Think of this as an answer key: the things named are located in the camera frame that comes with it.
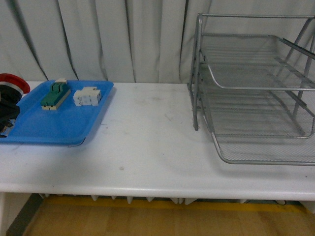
white table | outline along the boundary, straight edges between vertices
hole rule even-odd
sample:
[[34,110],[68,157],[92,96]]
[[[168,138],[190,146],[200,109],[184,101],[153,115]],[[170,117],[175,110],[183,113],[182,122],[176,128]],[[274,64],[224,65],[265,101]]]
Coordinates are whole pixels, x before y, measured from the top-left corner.
[[78,147],[0,145],[0,192],[315,201],[315,167],[221,161],[185,84],[115,83],[109,101]]

red object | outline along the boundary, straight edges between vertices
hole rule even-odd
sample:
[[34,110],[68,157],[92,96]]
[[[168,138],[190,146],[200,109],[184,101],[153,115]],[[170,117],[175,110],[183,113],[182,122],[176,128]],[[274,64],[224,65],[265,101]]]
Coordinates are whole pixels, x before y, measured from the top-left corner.
[[29,93],[31,90],[29,84],[26,83],[25,80],[23,80],[22,78],[16,75],[6,74],[6,73],[0,74],[0,81],[4,81],[4,82],[8,82],[8,83],[16,85],[23,91],[23,93]]

green block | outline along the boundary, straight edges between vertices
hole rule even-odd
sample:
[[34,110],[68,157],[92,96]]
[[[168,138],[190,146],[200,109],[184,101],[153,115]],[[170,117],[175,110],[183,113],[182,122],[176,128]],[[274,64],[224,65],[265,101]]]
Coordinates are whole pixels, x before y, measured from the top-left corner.
[[50,92],[41,100],[40,105],[44,110],[56,110],[69,94],[70,88],[66,83],[53,83]]

metal wire rack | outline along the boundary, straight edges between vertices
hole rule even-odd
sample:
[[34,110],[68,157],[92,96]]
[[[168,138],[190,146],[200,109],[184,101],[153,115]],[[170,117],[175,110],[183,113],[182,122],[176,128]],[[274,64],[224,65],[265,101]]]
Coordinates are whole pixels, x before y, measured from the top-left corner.
[[[295,42],[275,35],[203,32],[204,17],[306,19]],[[231,164],[315,165],[315,114],[302,100],[315,91],[315,59],[298,46],[314,16],[199,14],[190,82],[194,128],[201,110],[219,157]],[[297,58],[305,57],[300,68]]]

white curtain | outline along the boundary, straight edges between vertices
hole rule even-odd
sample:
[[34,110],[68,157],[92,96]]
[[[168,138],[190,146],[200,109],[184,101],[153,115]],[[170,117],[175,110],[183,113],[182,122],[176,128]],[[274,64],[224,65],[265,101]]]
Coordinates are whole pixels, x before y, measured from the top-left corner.
[[[0,0],[0,73],[33,81],[187,83],[198,12],[308,15],[314,10],[313,0]],[[206,29],[272,28],[293,38],[299,27],[293,21],[208,19]]]

